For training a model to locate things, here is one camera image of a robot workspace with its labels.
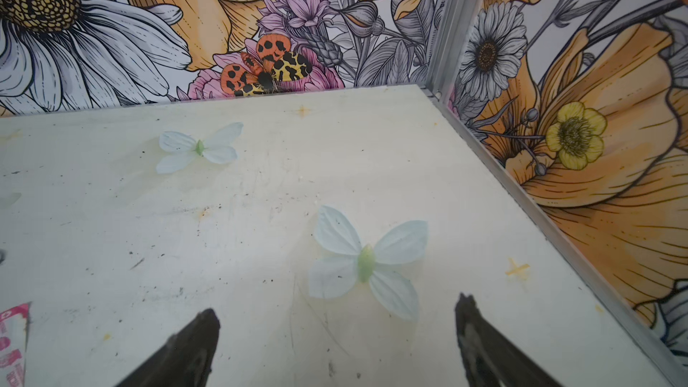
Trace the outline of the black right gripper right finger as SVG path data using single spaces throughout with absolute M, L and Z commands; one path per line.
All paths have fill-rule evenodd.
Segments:
M 469 386 L 560 384 L 483 317 L 472 295 L 460 294 L 454 314 L 457 343 Z

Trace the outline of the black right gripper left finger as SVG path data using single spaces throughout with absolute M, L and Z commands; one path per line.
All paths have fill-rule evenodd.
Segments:
M 170 336 L 118 387 L 204 387 L 211 374 L 219 337 L 220 320 L 212 308 L 205 309 Z

